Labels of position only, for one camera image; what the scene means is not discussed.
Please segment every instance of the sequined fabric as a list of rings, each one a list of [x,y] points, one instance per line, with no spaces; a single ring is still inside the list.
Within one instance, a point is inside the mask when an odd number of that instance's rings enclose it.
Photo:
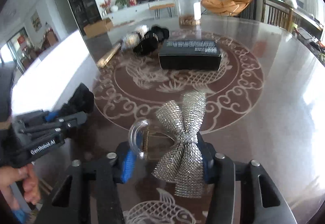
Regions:
[[[153,175],[175,183],[175,195],[199,198],[203,193],[203,161],[197,146],[205,112],[205,93],[191,91],[182,101],[182,109],[175,101],[166,102],[156,116],[164,128],[176,136],[176,148],[167,152],[158,162]]]

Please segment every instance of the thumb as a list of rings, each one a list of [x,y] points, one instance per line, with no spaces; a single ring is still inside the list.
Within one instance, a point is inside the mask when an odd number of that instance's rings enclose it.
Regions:
[[[12,168],[11,166],[3,166],[0,168],[0,186],[7,187],[12,183],[23,180],[27,177],[28,169],[26,166],[22,168]]]

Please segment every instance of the glossy table surface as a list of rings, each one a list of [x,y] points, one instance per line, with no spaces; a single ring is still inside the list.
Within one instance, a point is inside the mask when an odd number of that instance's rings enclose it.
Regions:
[[[195,73],[185,73],[180,79],[177,73],[160,73],[154,57],[114,56],[97,77],[97,109],[79,139],[82,149],[93,157],[113,151],[127,141],[136,119],[150,116],[162,102],[177,100],[186,90],[203,89],[210,102],[201,128],[203,139],[234,161],[258,160],[297,222],[307,223],[325,198],[325,68],[296,38],[275,26],[216,16],[203,16],[200,27],[189,29],[180,29],[177,18],[142,24],[150,27],[157,22],[170,29],[170,39],[218,40],[228,56],[224,75],[216,78],[200,72],[195,79]],[[124,26],[123,30],[134,28]],[[162,79],[150,79],[148,73],[160,73]],[[202,76],[213,80],[199,82]],[[136,205],[141,208],[144,201],[159,203],[159,193],[165,190],[166,196],[175,198],[175,207],[183,208],[180,222],[204,223],[211,187],[202,199],[176,197],[172,184],[151,175],[154,165],[154,161],[137,161],[133,178],[119,185],[125,214],[130,215]],[[239,220],[238,201],[234,223]]]

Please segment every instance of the orange lounge chair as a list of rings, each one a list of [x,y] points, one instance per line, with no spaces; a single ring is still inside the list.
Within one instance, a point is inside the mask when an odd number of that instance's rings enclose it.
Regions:
[[[221,16],[235,16],[241,13],[252,0],[202,0],[201,5]]]

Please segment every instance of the circular table decoration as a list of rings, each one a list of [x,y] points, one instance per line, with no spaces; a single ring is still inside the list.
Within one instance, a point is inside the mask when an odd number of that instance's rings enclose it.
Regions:
[[[181,29],[170,40],[197,39],[197,32]],[[201,133],[223,128],[249,113],[263,88],[263,72],[255,56],[235,40],[202,32],[222,49],[219,71],[164,70],[157,56],[116,54],[101,70],[94,88],[95,104],[114,124],[129,130],[135,120],[154,118],[168,100],[179,103],[188,90],[204,91],[206,113]]]

